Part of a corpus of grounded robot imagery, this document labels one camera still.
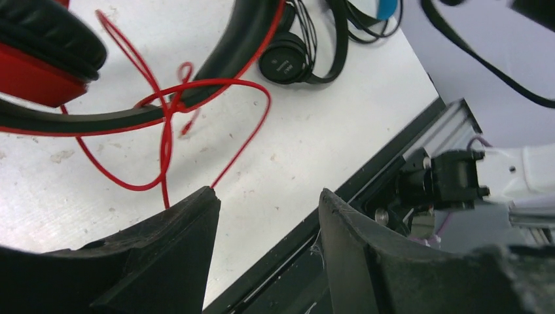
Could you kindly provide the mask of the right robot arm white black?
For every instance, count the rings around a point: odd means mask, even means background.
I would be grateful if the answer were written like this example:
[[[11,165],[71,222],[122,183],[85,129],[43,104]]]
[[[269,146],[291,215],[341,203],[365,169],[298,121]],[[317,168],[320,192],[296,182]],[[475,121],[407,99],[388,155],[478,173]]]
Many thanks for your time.
[[[405,206],[436,210],[474,207],[476,200],[507,203],[554,192],[554,145],[423,152],[395,179]]]

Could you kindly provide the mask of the small black headphones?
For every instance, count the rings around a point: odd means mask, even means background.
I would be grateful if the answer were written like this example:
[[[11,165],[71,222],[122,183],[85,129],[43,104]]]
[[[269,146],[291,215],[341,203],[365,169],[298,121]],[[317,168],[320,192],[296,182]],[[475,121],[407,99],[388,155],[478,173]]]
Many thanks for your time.
[[[343,1],[329,1],[334,19],[336,44],[329,72],[324,77],[313,73],[317,35],[302,1],[287,1],[271,43],[261,54],[260,73],[277,84],[327,84],[342,72],[348,55],[348,21]]]

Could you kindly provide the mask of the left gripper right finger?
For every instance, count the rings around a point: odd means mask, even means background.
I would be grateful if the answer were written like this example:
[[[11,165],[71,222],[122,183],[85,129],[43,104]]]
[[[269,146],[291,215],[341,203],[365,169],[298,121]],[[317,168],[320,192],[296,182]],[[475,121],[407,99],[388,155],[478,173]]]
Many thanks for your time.
[[[325,244],[335,313],[553,313],[554,247],[439,251],[327,196]]]

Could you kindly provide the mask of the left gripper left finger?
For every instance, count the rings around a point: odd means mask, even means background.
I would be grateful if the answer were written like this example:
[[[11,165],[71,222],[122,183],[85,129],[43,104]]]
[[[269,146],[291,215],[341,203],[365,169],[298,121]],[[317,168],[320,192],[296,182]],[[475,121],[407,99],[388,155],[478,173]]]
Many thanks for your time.
[[[221,202],[202,187],[80,249],[1,249],[2,313],[201,313]]]

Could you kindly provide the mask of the red headphones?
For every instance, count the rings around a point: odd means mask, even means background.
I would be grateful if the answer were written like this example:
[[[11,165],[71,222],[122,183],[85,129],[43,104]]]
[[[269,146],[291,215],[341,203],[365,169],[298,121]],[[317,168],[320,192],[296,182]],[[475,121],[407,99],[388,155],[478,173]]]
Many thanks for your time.
[[[94,16],[101,9],[142,53],[161,87],[177,83],[185,61],[196,67],[207,59],[230,19],[232,1],[76,1],[71,4],[92,25],[109,49],[100,79],[67,107],[73,114],[106,113],[131,108],[151,93],[145,79],[102,30]],[[263,175],[278,174],[277,152],[291,131],[294,108],[285,91],[271,88],[268,118],[217,192],[233,201],[255,201],[268,193]],[[231,159],[264,112],[265,95],[235,86],[209,102],[186,136],[173,136],[168,173],[172,201],[209,184]],[[151,182],[160,171],[161,125],[114,135],[86,138],[103,166],[131,184]],[[111,214],[163,208],[159,187],[132,192],[94,168],[74,139],[1,135],[1,214]]]

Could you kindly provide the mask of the large black blue headphones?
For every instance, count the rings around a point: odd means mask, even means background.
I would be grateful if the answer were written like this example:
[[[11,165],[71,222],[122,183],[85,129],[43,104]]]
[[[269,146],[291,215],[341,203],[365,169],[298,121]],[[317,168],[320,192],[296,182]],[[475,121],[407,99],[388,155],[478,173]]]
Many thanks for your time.
[[[378,1],[377,16],[369,16],[359,10],[351,1],[344,1],[347,9],[347,20],[356,29],[372,36],[372,39],[362,39],[348,31],[349,38],[359,44],[373,44],[380,39],[393,36],[401,28],[404,13],[404,1]],[[393,15],[398,13],[397,25],[387,33],[387,27]]]

